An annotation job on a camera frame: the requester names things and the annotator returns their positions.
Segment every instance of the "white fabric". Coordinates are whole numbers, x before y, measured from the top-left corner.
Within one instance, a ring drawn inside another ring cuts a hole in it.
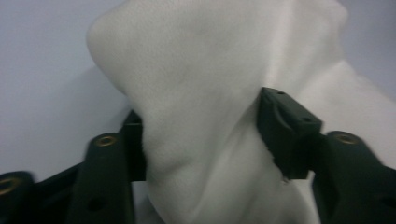
[[[333,0],[139,0],[94,24],[93,59],[143,118],[149,197],[166,223],[317,222],[257,134],[261,86],[326,130],[396,145],[395,103],[343,58],[346,17]]]

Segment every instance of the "metal rivet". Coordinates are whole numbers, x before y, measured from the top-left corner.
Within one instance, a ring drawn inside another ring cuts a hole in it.
[[[336,134],[334,137],[344,144],[355,145],[359,142],[354,136],[345,133]]]
[[[107,147],[113,145],[116,142],[117,142],[117,138],[113,136],[105,136],[96,140],[95,144],[99,147]]]
[[[16,178],[16,177],[9,177],[9,178],[0,180],[0,186],[1,185],[8,185],[6,188],[0,189],[0,195],[4,195],[4,194],[10,193],[20,183],[21,183],[21,180]]]

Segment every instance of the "gray background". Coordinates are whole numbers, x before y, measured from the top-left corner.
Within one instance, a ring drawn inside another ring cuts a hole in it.
[[[0,2],[0,174],[42,180],[80,162],[91,138],[119,129],[128,101],[94,65],[85,34],[120,2]],[[349,11],[346,57],[396,99],[396,1],[340,2]],[[144,200],[144,189],[136,194]]]

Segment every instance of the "black plastic part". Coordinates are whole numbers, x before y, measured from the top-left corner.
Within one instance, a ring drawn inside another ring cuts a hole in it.
[[[396,172],[351,133],[322,140],[311,155],[321,223],[396,223]]]
[[[120,134],[126,148],[126,158],[131,181],[146,180],[146,158],[143,154],[143,124],[134,111],[123,122]]]
[[[121,134],[90,142],[74,187],[66,224],[134,223],[134,206]]]
[[[37,223],[64,223],[80,165],[35,184]]]
[[[287,179],[308,175],[308,150],[322,122],[283,91],[262,88],[257,127]]]
[[[0,224],[35,222],[31,209],[34,181],[27,172],[0,175]]]

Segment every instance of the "crumpled cloth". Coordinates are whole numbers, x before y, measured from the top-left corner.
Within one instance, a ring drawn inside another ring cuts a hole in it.
[[[343,57],[346,18],[333,0],[131,0],[97,20],[90,53],[143,119],[149,197],[166,223],[318,222],[257,133],[262,86],[325,131],[396,146],[395,103]]]

